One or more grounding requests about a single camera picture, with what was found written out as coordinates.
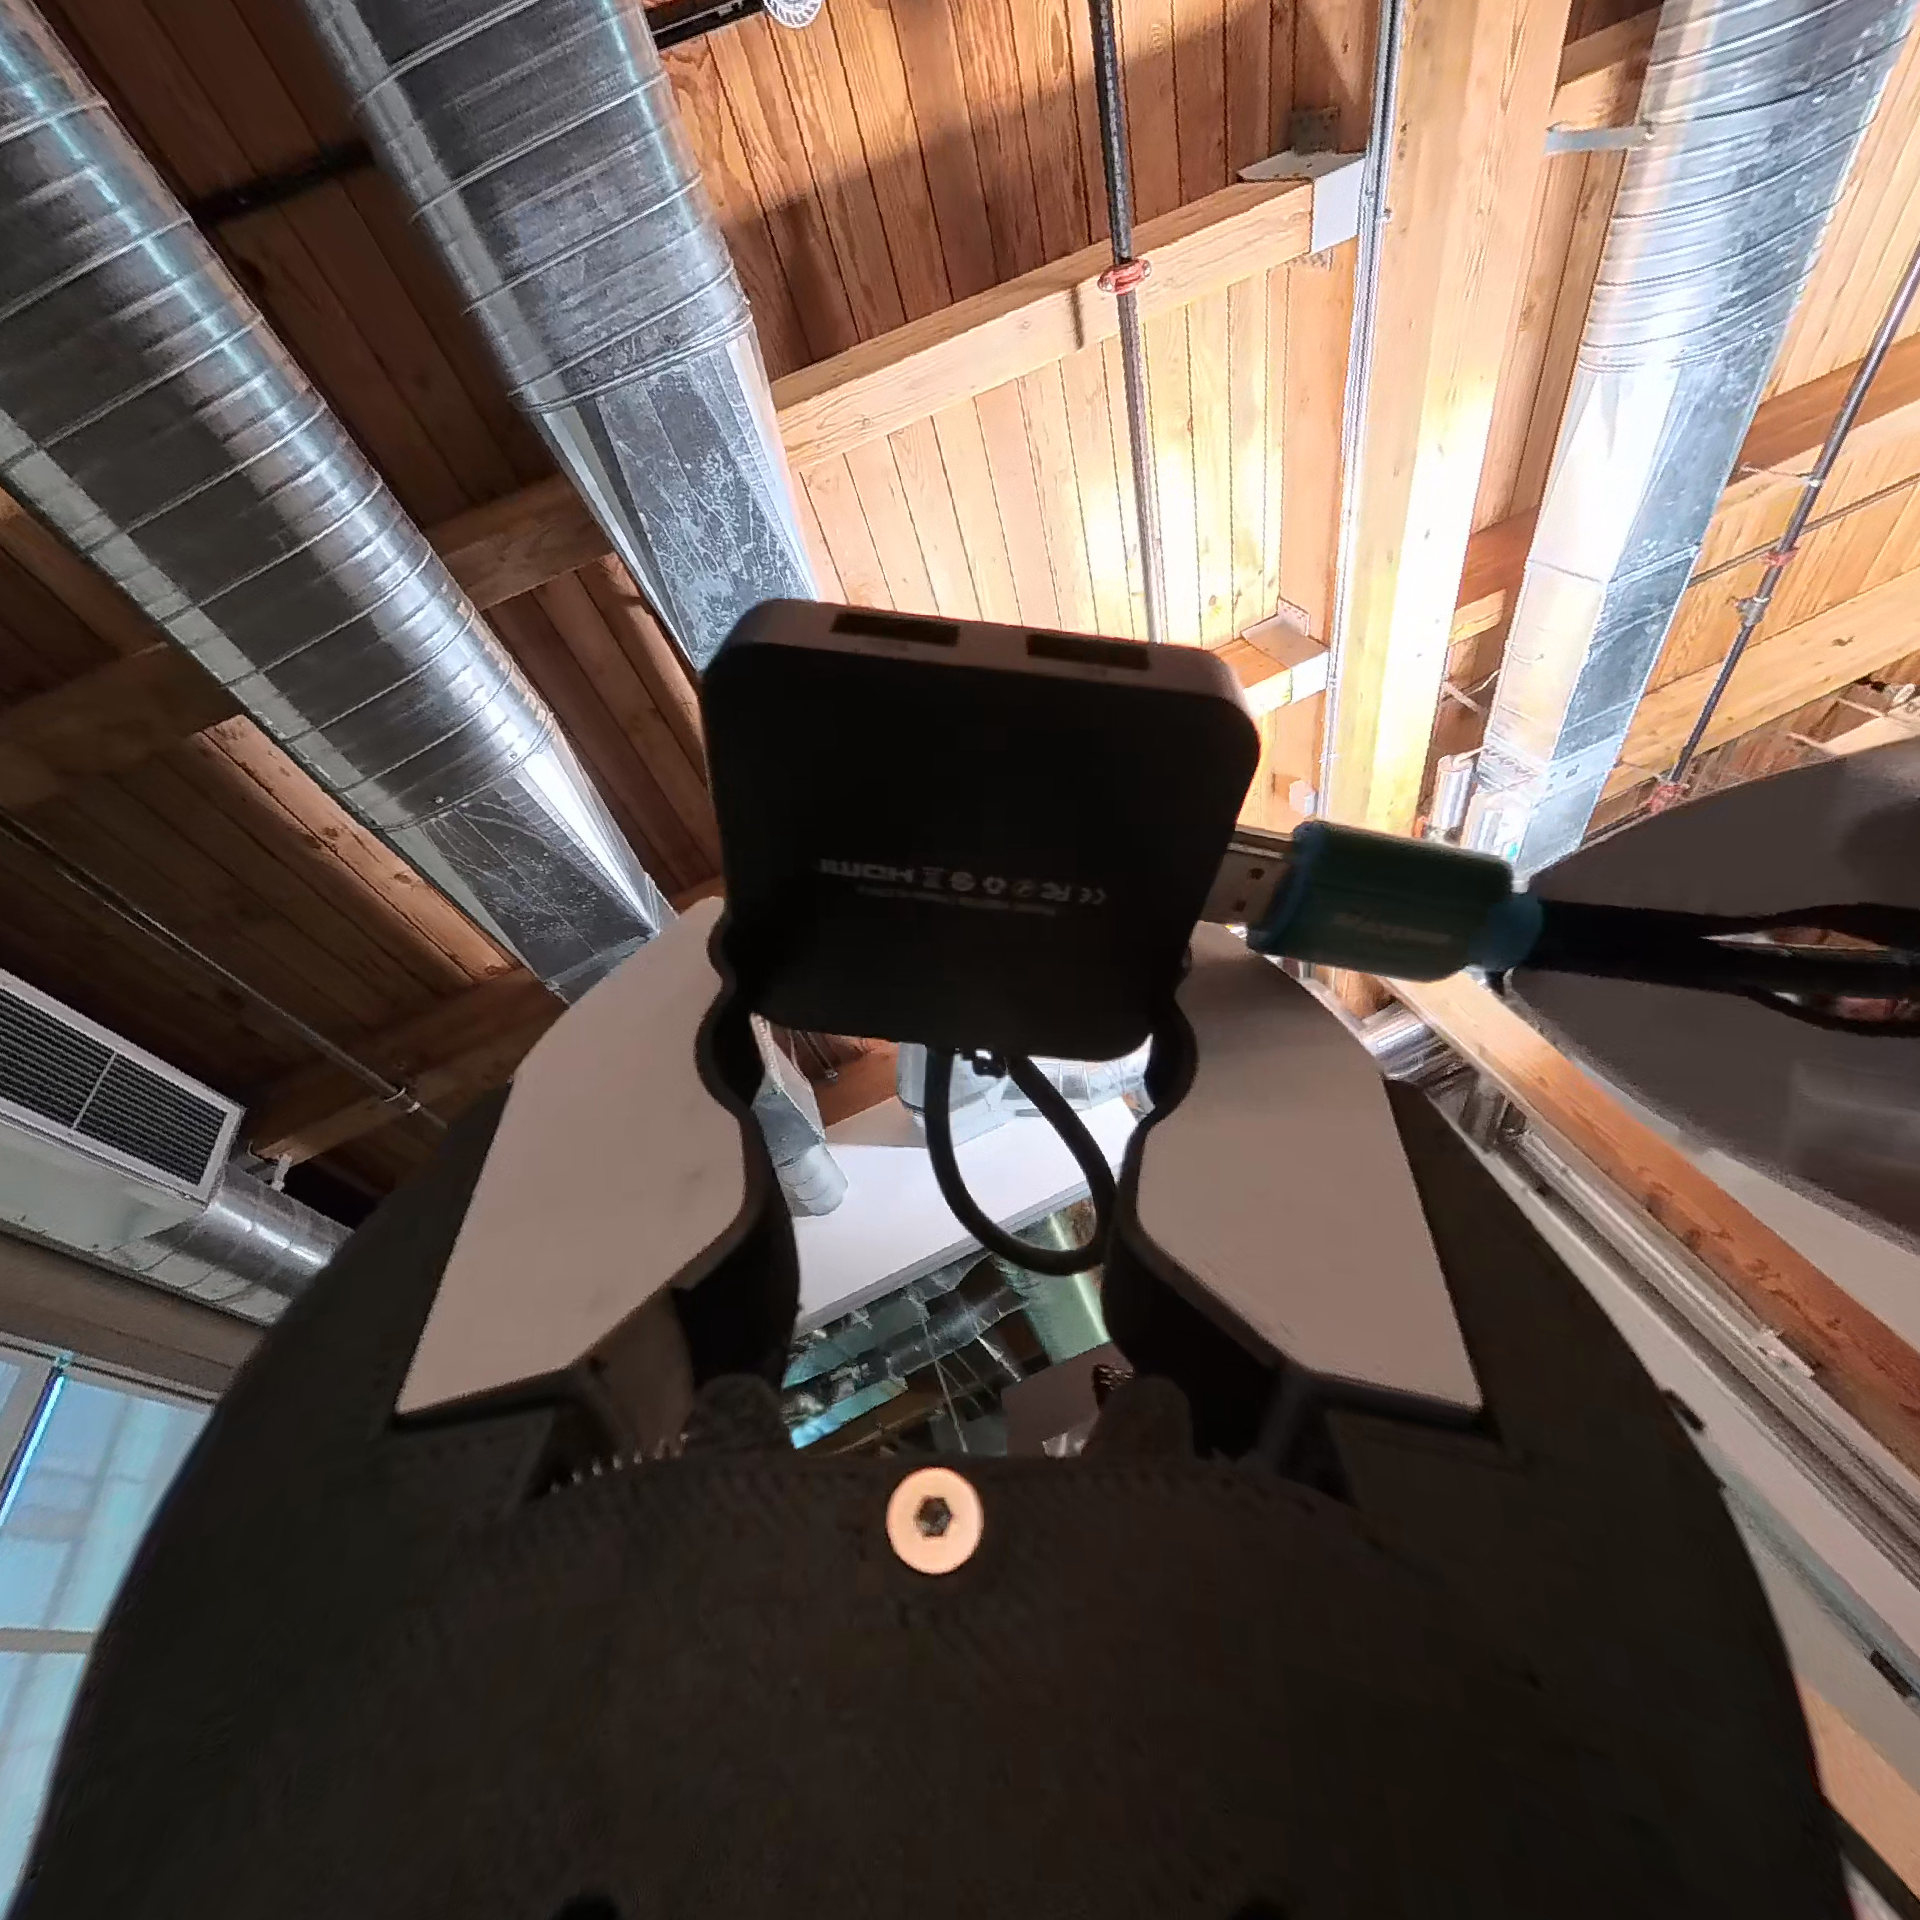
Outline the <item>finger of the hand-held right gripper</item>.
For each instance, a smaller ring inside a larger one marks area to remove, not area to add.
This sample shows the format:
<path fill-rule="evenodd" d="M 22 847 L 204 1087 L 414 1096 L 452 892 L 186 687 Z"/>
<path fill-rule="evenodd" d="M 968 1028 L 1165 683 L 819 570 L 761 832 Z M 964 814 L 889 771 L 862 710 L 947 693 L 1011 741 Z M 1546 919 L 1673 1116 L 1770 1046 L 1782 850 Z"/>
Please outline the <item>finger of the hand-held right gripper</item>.
<path fill-rule="evenodd" d="M 1505 991 L 1693 1144 L 1915 1248 L 1913 994 L 1792 999 L 1530 968 Z"/>
<path fill-rule="evenodd" d="M 1530 895 L 1572 954 L 1820 930 L 1915 956 L 1917 743 L 1681 803 L 1555 862 Z"/>

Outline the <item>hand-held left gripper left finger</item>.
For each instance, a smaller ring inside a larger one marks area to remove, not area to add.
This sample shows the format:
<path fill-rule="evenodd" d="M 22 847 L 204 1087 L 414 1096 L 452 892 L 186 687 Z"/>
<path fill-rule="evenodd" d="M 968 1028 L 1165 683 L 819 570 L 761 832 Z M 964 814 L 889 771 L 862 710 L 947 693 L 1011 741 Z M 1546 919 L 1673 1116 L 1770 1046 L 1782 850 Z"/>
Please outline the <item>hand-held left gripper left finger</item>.
<path fill-rule="evenodd" d="M 565 1397 L 603 1424 L 651 1332 L 693 1383 L 780 1378 L 800 1248 L 753 1111 L 763 1060 L 706 898 L 520 1063 L 395 1413 Z"/>

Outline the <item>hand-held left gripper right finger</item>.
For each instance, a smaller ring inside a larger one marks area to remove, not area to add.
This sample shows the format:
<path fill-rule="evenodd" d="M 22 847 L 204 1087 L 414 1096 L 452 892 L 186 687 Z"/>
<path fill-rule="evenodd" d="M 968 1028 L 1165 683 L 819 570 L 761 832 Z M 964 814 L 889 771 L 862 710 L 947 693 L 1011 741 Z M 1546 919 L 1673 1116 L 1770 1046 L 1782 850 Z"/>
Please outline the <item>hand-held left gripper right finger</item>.
<path fill-rule="evenodd" d="M 1385 1078 L 1308 988 L 1195 943 L 1106 1252 L 1109 1325 L 1217 1418 L 1272 1389 L 1473 1424 L 1483 1391 Z"/>

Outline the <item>black HDMI adapter hub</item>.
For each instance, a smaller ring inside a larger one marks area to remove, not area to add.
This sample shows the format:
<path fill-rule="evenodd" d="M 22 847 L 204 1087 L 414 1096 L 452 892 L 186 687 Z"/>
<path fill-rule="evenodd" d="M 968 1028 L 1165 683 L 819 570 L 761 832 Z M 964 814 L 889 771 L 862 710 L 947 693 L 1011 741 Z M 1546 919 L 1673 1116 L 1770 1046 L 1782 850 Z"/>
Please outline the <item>black HDMI adapter hub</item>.
<path fill-rule="evenodd" d="M 1260 756 L 1211 652 L 769 598 L 701 682 L 722 956 L 769 1023 L 923 1046 L 933 1179 L 994 1256 L 1100 1263 L 1116 1176 L 1040 1060 L 1164 1028 Z M 984 1060 L 1089 1179 L 1092 1236 L 1008 1235 L 958 1165 L 950 1078 Z"/>

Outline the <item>large office window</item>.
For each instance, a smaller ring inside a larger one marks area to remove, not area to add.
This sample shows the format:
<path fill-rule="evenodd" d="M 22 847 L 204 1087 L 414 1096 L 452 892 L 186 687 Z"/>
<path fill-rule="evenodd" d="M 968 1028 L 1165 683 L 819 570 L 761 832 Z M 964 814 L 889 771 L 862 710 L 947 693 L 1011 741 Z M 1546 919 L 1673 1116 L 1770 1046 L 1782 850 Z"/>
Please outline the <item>large office window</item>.
<path fill-rule="evenodd" d="M 3 1349 L 3 1890 L 42 1820 L 81 1680 L 208 1404 Z"/>

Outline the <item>grey sprinkler pipe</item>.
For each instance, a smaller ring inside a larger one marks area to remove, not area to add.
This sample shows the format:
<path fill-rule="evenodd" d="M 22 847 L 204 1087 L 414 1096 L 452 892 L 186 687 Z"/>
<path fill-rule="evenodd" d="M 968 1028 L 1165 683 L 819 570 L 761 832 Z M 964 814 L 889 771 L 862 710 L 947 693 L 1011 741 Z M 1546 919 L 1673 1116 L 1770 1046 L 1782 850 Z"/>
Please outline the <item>grey sprinkler pipe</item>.
<path fill-rule="evenodd" d="M 1123 101 L 1121 34 L 1116 2 L 1089 2 L 1100 165 L 1106 189 L 1112 266 L 1097 286 L 1113 304 L 1121 343 L 1121 379 L 1128 416 L 1128 447 L 1136 492 L 1136 539 L 1142 576 L 1142 631 L 1147 643 L 1169 640 L 1169 591 L 1161 539 L 1158 463 L 1152 431 L 1149 379 L 1141 290 L 1149 260 L 1136 253 L 1136 199 Z"/>

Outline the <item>silver ventilation duct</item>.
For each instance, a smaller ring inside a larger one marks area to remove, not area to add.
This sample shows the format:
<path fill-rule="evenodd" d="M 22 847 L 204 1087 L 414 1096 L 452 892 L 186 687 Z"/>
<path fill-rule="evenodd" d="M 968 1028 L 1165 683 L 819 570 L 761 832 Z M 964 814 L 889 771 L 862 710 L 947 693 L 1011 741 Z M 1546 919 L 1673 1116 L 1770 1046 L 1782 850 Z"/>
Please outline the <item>silver ventilation duct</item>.
<path fill-rule="evenodd" d="M 690 671 L 761 604 L 816 598 L 753 306 L 642 4 L 304 11 Z"/>
<path fill-rule="evenodd" d="M 35 4 L 3 78 L 5 492 L 579 999 L 677 912 L 558 716 Z"/>
<path fill-rule="evenodd" d="M 1913 15 L 1662 11 L 1477 759 L 1521 880 L 1590 826 Z"/>

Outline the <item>white wall air vent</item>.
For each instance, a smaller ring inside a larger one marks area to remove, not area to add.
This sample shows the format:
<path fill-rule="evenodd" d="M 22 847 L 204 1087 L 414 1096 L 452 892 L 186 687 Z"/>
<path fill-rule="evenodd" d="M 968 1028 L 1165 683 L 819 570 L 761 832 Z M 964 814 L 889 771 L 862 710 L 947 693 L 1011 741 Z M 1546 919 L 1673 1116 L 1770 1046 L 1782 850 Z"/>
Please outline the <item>white wall air vent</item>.
<path fill-rule="evenodd" d="M 241 1104 L 14 974 L 3 974 L 5 1125 L 36 1144 L 169 1194 L 210 1199 Z"/>

